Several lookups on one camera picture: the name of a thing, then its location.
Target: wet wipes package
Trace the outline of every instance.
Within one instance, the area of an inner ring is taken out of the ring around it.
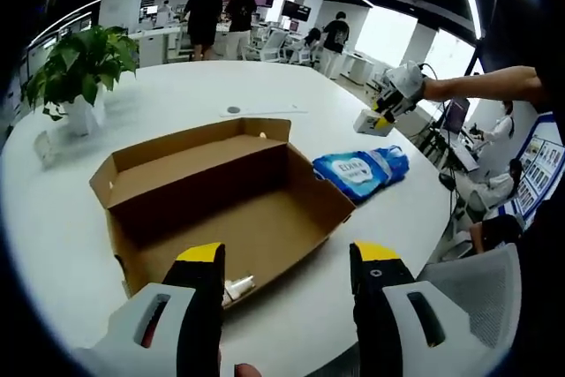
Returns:
[[[379,188],[400,181],[408,172],[408,157],[398,146],[348,154],[324,155],[313,162],[314,170],[330,180],[348,198],[361,203]]]

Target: shorts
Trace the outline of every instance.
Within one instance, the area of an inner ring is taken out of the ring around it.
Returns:
[[[516,243],[524,230],[512,215],[499,215],[482,222],[482,238],[485,251],[493,250],[500,243]]]
[[[191,44],[201,44],[203,46],[214,46],[215,24],[213,26],[193,26],[189,28],[188,35],[191,37]]]

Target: white object in box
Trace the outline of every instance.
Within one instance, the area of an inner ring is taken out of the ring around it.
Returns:
[[[363,109],[355,120],[353,128],[356,132],[372,136],[388,136],[393,125],[381,114],[370,109]]]

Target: green plant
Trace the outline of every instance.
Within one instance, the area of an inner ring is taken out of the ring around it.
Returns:
[[[93,26],[63,37],[27,84],[29,105],[35,108],[42,102],[43,113],[55,121],[64,115],[61,103],[73,103],[81,94],[94,106],[99,83],[111,91],[122,72],[135,73],[132,53],[139,52],[139,46],[124,32],[117,26]]]

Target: office floor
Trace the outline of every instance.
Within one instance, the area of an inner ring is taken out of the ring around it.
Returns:
[[[339,86],[343,87],[345,90],[347,90],[351,94],[353,94],[355,97],[357,97],[365,105],[371,106],[371,93],[373,92],[373,90],[369,86],[367,86],[367,85],[360,86],[358,84],[355,84],[353,81],[345,78],[341,74],[335,80],[335,83],[338,84]]]

